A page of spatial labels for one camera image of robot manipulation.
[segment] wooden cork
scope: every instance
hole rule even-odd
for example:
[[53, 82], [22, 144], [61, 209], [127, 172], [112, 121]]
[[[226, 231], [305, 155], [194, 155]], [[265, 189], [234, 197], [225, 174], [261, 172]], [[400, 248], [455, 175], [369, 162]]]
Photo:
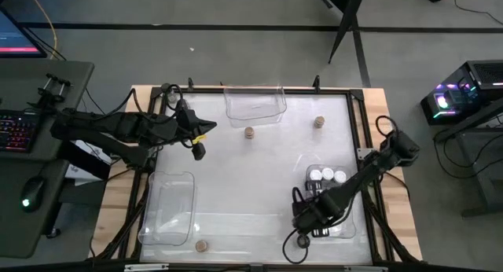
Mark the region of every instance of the wooden cork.
[[314, 120], [314, 127], [321, 128], [321, 127], [323, 127], [324, 123], [325, 123], [325, 118], [323, 116], [317, 116], [316, 119]]
[[255, 132], [252, 127], [247, 127], [244, 129], [244, 136], [248, 139], [252, 139], [255, 136]]
[[207, 242], [206, 241], [198, 241], [196, 243], [196, 251], [197, 252], [206, 252], [207, 251]]

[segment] monitor screen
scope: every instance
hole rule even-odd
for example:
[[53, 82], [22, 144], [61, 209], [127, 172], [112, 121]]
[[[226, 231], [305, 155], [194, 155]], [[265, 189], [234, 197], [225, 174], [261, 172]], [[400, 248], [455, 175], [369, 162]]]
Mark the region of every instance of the monitor screen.
[[0, 57], [45, 57], [46, 53], [0, 9]]

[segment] white cap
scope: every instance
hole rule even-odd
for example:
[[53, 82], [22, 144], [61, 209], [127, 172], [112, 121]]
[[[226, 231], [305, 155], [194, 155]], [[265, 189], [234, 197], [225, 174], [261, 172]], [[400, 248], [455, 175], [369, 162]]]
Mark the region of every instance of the white cap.
[[309, 178], [313, 181], [320, 181], [323, 175], [319, 170], [312, 170], [311, 173], [309, 173]]
[[345, 182], [347, 179], [346, 173], [344, 173], [343, 171], [336, 171], [335, 176], [336, 176], [336, 181], [340, 182], [340, 183]]
[[323, 171], [321, 171], [321, 173], [323, 174], [323, 178], [324, 179], [333, 179], [333, 170], [330, 169], [330, 168], [325, 168], [323, 169]]

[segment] keyboard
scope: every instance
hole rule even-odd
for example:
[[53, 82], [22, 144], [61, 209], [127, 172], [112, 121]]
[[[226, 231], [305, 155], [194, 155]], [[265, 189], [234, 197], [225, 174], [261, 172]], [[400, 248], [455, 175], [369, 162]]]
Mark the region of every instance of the keyboard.
[[40, 114], [0, 110], [0, 151], [29, 153], [39, 123]]

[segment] computer mouse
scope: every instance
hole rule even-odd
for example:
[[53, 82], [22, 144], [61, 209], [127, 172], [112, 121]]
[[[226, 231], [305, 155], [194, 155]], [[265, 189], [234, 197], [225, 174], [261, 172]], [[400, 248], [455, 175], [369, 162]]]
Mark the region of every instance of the computer mouse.
[[33, 212], [39, 209], [42, 203], [43, 190], [46, 180], [37, 175], [30, 178], [24, 184], [23, 190], [21, 191], [21, 207], [25, 212]]

